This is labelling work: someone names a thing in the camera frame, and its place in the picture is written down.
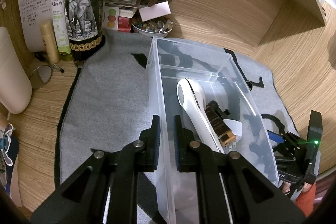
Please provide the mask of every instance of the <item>dark glass bottle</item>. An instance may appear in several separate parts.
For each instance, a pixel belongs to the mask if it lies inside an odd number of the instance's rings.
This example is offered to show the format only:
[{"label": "dark glass bottle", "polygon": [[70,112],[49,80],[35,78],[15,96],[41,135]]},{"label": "dark glass bottle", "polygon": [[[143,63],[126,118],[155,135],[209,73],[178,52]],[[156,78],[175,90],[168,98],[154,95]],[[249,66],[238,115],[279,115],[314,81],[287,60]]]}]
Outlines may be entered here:
[{"label": "dark glass bottle", "polygon": [[82,66],[103,46],[103,0],[64,0],[64,6],[73,61]]}]

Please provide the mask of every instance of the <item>elephant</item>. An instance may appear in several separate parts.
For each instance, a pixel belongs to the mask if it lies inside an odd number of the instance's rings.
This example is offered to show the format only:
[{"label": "elephant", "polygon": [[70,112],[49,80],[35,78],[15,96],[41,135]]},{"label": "elephant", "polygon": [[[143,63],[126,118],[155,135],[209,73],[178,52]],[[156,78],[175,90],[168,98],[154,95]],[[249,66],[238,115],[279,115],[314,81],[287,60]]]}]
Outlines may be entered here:
[{"label": "elephant", "polygon": [[76,25],[79,22],[80,29],[82,31],[81,35],[85,35],[85,21],[91,22],[91,31],[95,31],[96,21],[95,15],[91,7],[90,0],[72,0],[65,3],[65,8],[68,13],[68,20],[72,30],[71,37],[77,37],[76,35]]}]

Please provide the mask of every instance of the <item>elephant picture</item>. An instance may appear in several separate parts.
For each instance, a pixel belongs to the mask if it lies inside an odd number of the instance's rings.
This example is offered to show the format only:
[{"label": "elephant picture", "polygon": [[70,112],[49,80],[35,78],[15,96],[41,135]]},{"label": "elephant picture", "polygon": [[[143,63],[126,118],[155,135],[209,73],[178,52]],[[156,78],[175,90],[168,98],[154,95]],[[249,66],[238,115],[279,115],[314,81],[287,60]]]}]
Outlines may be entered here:
[{"label": "elephant picture", "polygon": [[90,0],[64,0],[69,39],[81,41],[98,35]]}]

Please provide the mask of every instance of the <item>green circle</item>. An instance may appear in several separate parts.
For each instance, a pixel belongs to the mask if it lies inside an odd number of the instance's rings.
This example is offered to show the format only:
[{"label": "green circle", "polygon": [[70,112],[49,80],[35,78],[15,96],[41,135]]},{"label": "green circle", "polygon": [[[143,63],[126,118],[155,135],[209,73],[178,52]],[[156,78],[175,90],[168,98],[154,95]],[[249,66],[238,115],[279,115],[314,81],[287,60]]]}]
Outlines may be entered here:
[{"label": "green circle", "polygon": [[114,9],[109,9],[109,15],[115,16],[117,14],[117,11]]}]

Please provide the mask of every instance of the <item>card with colored circles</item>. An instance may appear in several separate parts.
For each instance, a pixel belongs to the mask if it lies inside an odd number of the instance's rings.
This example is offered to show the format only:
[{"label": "card with colored circles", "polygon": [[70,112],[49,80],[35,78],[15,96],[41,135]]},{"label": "card with colored circles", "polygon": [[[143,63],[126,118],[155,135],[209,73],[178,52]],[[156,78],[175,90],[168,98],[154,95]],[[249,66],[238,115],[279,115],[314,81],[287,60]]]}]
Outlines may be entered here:
[{"label": "card with colored circles", "polygon": [[118,17],[119,17],[118,7],[103,6],[103,18],[104,18],[103,28],[118,31]]}]

